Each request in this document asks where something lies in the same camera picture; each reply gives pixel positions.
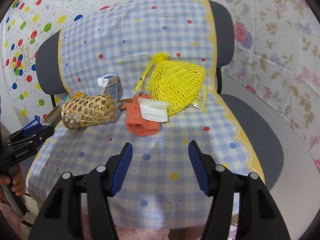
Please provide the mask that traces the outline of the person's left hand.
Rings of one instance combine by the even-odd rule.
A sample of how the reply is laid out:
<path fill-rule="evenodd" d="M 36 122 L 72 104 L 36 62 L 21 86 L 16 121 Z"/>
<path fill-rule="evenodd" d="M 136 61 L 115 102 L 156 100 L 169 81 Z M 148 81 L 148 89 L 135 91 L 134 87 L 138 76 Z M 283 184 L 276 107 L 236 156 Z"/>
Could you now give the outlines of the person's left hand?
<path fill-rule="evenodd" d="M 1 185 L 9 185 L 10 183 L 13 184 L 11 187 L 13 193 L 17 196 L 23 196 L 25 194 L 25 185 L 22 173 L 22 165 L 17 165 L 17 172 L 12 179 L 7 176 L 1 175 L 0 176 Z"/>

